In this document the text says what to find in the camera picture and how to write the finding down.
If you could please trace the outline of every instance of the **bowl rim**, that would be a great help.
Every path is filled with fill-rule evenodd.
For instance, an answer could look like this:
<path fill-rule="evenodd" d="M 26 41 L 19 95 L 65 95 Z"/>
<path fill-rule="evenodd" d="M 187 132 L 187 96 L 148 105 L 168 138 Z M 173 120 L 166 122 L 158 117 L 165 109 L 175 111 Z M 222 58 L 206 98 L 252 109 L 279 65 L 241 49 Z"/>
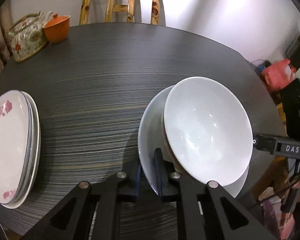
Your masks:
<path fill-rule="evenodd" d="M 54 19 L 56 19 L 56 18 L 59 18 L 59 17 L 60 17 L 60 18 L 61 18 L 61 17 L 65 17 L 65 18 L 62 19 L 60 22 L 54 23 L 54 24 L 52 24 L 52 25 L 50 25 L 50 26 L 47 26 L 47 24 L 48 24 L 50 21 L 52 21 L 52 20 L 54 20 Z M 58 25 L 58 24 L 60 24 L 60 23 L 64 23 L 65 21 L 69 20 L 70 17 L 71 17 L 71 15 L 58 16 L 58 17 L 53 18 L 53 19 L 51 19 L 50 21 L 46 22 L 46 23 L 42 26 L 42 28 L 43 28 L 43 29 L 48 29 L 48 28 L 53 27 L 53 26 L 56 26 L 56 25 Z"/>
<path fill-rule="evenodd" d="M 216 83 L 216 84 L 222 86 L 222 87 L 225 88 L 228 92 L 230 92 L 230 94 L 233 96 L 233 98 L 235 98 L 235 100 L 239 103 L 240 107 L 243 109 L 243 112 L 244 112 L 244 115 L 245 115 L 246 119 L 248 120 L 248 124 L 249 124 L 249 128 L 250 128 L 249 131 L 250 131 L 250 137 L 251 137 L 251 140 L 250 140 L 250 141 L 251 141 L 251 143 L 250 143 L 250 157 L 249 157 L 249 163 L 248 163 L 248 165 L 249 165 L 249 164 L 250 164 L 251 157 L 252 157 L 252 150 L 253 150 L 253 142 L 252 142 L 252 140 L 253 140 L 253 134 L 252 134 L 252 127 L 251 127 L 251 122 L 250 122 L 250 119 L 249 119 L 249 117 L 248 117 L 248 114 L 247 114 L 246 110 L 244 109 L 243 105 L 241 104 L 241 102 L 239 101 L 239 99 L 234 95 L 234 93 L 232 93 L 226 86 L 224 86 L 223 84 L 219 83 L 218 81 L 215 81 L 214 79 L 207 78 L 207 77 L 201 77 L 201 76 L 193 76 L 193 77 L 187 77 L 187 78 L 185 78 L 185 79 L 179 81 L 177 84 L 175 84 L 175 86 L 171 89 L 169 95 L 167 96 L 167 100 L 166 100 L 166 103 L 165 103 L 164 109 L 163 109 L 164 129 L 166 130 L 166 124 L 167 124 L 167 122 L 166 122 L 166 115 L 167 115 L 167 114 L 166 114 L 166 113 L 167 113 L 167 112 L 166 112 L 166 106 L 167 106 L 167 104 L 169 103 L 169 98 L 172 97 L 172 94 L 173 94 L 172 92 L 178 87 L 179 84 L 184 83 L 184 82 L 188 81 L 189 79 L 203 79 L 203 80 L 213 81 L 214 83 Z M 195 175 L 193 174 L 193 172 L 192 172 L 191 170 L 189 170 L 188 168 L 186 168 L 186 167 L 184 166 L 184 164 L 179 160 L 179 158 L 178 158 L 178 157 L 176 156 L 176 154 L 175 154 L 175 149 L 176 149 L 176 147 L 173 146 L 173 144 L 171 143 L 171 139 L 169 138 L 169 135 L 168 135 L 168 132 L 167 132 L 167 131 L 166 131 L 166 135 L 167 135 L 167 139 L 168 139 L 168 142 L 169 142 L 169 144 L 170 144 L 171 150 L 172 150 L 173 154 L 175 155 L 176 159 L 178 160 L 178 162 L 180 163 L 180 165 L 181 165 L 181 166 L 185 169 L 185 171 L 187 171 L 193 178 L 195 178 L 195 179 L 197 179 L 197 180 L 199 180 L 199 181 L 202 182 L 202 179 L 200 179 L 200 178 L 198 178 L 197 176 L 195 176 Z M 244 172 L 245 172 L 245 169 L 240 173 L 240 176 L 238 176 L 238 178 L 237 178 L 235 181 L 237 181 L 237 180 L 244 174 Z"/>

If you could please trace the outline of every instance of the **wood grain table surface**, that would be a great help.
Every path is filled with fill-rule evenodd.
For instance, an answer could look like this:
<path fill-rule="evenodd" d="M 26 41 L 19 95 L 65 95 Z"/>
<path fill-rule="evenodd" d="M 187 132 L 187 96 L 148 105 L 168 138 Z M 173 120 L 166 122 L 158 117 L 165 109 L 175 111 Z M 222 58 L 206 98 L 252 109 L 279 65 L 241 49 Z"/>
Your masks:
<path fill-rule="evenodd" d="M 148 24 L 82 25 L 23 63 L 11 59 L 0 75 L 0 95 L 17 89 L 34 98 L 42 140 L 34 187 L 19 208 L 0 205 L 1 223 L 23 235 L 80 181 L 103 181 L 121 170 L 136 155 L 139 123 L 150 100 L 190 76 L 229 88 L 253 132 L 284 135 L 272 99 L 246 60 L 193 33 Z M 272 158 L 253 150 L 240 195 Z M 140 200 L 122 206 L 120 232 L 121 239 L 177 239 L 175 209 L 160 203 L 143 179 Z"/>

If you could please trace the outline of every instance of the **floral teapot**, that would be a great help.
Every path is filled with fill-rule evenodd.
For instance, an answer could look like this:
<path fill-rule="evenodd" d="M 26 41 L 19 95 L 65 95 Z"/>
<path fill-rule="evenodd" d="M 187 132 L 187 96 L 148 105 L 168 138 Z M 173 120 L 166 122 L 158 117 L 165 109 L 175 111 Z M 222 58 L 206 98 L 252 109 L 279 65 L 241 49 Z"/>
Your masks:
<path fill-rule="evenodd" d="M 22 62 L 39 52 L 47 43 L 42 26 L 53 12 L 28 14 L 18 20 L 10 29 L 12 52 L 16 62 Z"/>

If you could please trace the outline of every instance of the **stacked plates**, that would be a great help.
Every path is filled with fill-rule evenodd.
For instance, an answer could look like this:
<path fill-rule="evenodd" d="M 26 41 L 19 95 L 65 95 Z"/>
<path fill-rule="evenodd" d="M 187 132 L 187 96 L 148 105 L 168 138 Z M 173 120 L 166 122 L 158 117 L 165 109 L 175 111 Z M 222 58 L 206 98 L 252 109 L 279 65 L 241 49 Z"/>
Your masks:
<path fill-rule="evenodd" d="M 141 119 L 139 158 L 155 192 L 157 147 L 181 173 L 203 183 L 216 180 L 236 197 L 249 170 L 252 129 L 233 93 L 214 80 L 192 77 L 157 94 Z"/>
<path fill-rule="evenodd" d="M 0 203 L 19 207 L 34 183 L 40 155 L 36 104 L 22 91 L 0 96 Z"/>

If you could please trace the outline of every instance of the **pink flower pattern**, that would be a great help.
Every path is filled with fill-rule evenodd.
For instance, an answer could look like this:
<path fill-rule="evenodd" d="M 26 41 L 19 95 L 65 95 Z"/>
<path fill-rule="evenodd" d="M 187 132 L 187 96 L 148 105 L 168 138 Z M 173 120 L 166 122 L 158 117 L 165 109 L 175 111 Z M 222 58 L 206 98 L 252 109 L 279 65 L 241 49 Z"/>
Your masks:
<path fill-rule="evenodd" d="M 12 110 L 12 103 L 7 100 L 4 104 L 0 104 L 0 117 L 5 116 Z"/>
<path fill-rule="evenodd" d="M 13 198 L 14 195 L 16 194 L 16 190 L 10 190 L 10 191 L 6 191 L 5 193 L 3 193 L 3 199 L 6 198 Z"/>

